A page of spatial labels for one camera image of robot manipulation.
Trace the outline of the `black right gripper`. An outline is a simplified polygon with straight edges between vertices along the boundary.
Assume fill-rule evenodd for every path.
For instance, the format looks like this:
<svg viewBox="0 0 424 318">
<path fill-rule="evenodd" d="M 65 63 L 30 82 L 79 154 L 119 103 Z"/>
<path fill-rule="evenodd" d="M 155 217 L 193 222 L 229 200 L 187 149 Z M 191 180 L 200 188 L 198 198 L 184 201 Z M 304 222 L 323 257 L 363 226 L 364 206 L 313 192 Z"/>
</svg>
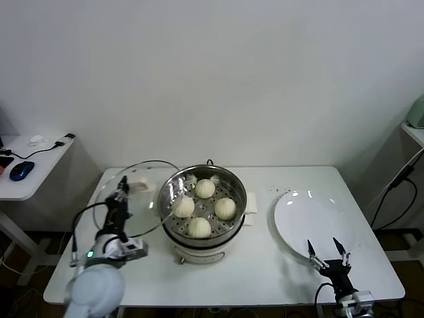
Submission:
<svg viewBox="0 0 424 318">
<path fill-rule="evenodd" d="M 342 298 L 353 294 L 356 292 L 356 289 L 353 287 L 348 277 L 351 269 L 350 253 L 345 250 L 344 246 L 335 237 L 333 237 L 333 242 L 341 256 L 340 259 L 321 260 L 317 257 L 310 240 L 307 240 L 307 250 L 309 253 L 309 261 L 314 269 L 319 270 L 320 275 L 330 279 L 335 297 Z"/>
</svg>

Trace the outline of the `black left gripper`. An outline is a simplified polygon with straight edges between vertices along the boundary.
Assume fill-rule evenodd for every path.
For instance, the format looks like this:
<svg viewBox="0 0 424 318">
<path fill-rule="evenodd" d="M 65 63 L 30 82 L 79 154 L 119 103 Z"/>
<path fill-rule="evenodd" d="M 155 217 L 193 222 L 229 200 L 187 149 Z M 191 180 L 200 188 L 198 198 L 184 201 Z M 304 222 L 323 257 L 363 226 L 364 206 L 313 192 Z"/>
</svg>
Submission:
<svg viewBox="0 0 424 318">
<path fill-rule="evenodd" d="M 105 198 L 107 214 L 103 227 L 97 232 L 98 237 L 114 234 L 123 242 L 128 241 L 128 236 L 125 233 L 125 223 L 129 218 L 129 190 L 128 178 L 127 176 L 123 176 L 118 184 L 118 189 Z"/>
</svg>

